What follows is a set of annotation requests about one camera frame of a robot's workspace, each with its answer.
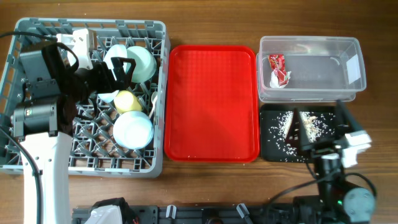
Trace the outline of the white tissue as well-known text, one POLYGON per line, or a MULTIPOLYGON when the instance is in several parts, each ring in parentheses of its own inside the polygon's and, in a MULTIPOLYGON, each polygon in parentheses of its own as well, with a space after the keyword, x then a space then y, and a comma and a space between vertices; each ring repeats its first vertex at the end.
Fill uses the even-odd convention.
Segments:
POLYGON ((290 80, 291 72, 274 69, 271 73, 270 87, 284 88, 290 80))

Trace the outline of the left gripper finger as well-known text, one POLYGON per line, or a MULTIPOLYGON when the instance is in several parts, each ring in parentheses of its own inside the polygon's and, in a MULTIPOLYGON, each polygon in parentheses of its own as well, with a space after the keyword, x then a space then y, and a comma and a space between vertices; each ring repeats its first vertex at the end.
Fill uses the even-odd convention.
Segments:
POLYGON ((100 100, 102 100, 105 103, 110 103, 114 100, 114 98, 117 96, 117 94, 119 93, 119 90, 116 90, 112 93, 100 93, 98 95, 98 97, 100 98, 100 100))
POLYGON ((112 57, 113 73, 115 77, 110 81, 112 89, 127 89, 132 80, 132 74, 136 67, 136 61, 133 58, 112 57), (123 65, 127 63, 130 65, 127 72, 123 65))

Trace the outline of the small green saucer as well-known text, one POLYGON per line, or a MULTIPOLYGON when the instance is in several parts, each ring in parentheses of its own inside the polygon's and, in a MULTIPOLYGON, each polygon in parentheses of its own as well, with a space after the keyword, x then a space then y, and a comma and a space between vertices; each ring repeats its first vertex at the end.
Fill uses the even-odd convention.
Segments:
POLYGON ((154 127, 149 117, 141 111, 123 113, 113 128, 115 141, 128 149, 142 149, 154 137, 154 127))

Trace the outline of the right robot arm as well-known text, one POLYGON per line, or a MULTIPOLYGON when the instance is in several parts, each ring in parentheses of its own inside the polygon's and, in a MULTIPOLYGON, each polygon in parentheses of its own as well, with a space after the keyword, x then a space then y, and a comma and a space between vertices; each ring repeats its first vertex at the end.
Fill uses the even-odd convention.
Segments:
POLYGON ((300 223, 369 223, 376 207, 377 190, 346 180, 345 169, 356 165, 357 155, 371 146, 371 138, 343 102, 334 111, 335 133, 310 142, 298 108, 293 110, 286 143, 314 165, 318 195, 295 197, 300 223))

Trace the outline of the light blue plate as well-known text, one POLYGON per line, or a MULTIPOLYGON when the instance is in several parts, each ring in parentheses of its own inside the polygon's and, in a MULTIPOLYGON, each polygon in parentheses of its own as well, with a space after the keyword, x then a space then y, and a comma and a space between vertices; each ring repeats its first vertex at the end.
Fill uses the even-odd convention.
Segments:
POLYGON ((111 70, 114 79, 116 80, 116 75, 114 74, 114 66, 113 63, 111 61, 111 59, 113 57, 122 57, 122 58, 126 58, 127 57, 127 48, 125 45, 122 44, 116 44, 113 45, 105 54, 103 62, 105 62, 108 66, 108 68, 111 70))

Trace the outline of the red snack wrapper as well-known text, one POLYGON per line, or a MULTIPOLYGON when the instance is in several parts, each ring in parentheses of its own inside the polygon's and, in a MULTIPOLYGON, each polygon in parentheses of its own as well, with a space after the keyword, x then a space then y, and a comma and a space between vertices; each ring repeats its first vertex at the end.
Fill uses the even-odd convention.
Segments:
POLYGON ((285 57, 283 54, 271 54, 268 56, 268 59, 272 71, 274 69, 278 69, 287 72, 285 69, 285 57))

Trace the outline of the yellow plastic cup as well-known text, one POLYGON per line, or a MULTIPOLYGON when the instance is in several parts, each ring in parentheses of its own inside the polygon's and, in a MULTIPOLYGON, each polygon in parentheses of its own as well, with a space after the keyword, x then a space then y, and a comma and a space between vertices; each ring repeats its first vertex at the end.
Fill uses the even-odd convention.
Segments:
POLYGON ((142 106, 138 98, 127 90, 122 90, 116 95, 114 105, 119 114, 128 111, 142 111, 142 106))

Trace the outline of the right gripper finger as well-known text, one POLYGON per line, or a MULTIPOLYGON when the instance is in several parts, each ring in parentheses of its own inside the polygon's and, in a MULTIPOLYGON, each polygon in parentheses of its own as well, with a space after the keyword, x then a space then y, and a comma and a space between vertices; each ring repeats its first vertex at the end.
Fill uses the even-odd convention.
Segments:
POLYGON ((300 111, 297 108, 293 110, 292 122, 285 137, 285 143, 291 146, 307 146, 311 144, 301 119, 300 111))
POLYGON ((336 101, 335 106, 335 131, 337 134, 347 134, 363 131, 363 127, 350 113, 341 100, 336 101))

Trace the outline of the mint green bowl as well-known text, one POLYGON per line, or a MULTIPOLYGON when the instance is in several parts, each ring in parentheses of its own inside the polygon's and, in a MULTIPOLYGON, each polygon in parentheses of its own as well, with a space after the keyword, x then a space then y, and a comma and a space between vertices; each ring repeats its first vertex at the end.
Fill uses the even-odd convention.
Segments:
POLYGON ((133 83, 143 83, 153 77, 157 70, 155 57, 144 47, 132 46, 127 48, 127 54, 136 61, 132 74, 133 83))

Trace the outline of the white plastic fork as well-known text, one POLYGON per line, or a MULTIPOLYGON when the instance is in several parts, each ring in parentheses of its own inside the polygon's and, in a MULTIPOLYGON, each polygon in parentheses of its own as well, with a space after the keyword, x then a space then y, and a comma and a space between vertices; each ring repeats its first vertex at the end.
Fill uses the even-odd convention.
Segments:
POLYGON ((155 91, 153 92, 153 94, 151 95, 151 103, 152 103, 152 109, 149 113, 149 118, 151 119, 155 113, 155 107, 156 107, 156 103, 157 103, 157 95, 158 93, 155 91))

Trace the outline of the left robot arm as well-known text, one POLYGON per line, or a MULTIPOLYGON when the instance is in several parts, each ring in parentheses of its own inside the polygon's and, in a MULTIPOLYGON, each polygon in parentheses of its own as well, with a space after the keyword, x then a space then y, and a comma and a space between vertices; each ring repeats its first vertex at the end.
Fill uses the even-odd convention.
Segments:
POLYGON ((23 47, 21 62, 28 81, 23 94, 28 100, 17 104, 12 115, 10 140, 24 162, 24 223, 70 223, 68 160, 73 141, 73 121, 84 119, 76 106, 94 93, 125 90, 131 82, 136 61, 113 57, 109 68, 70 65, 59 50, 60 42, 41 42, 23 47))

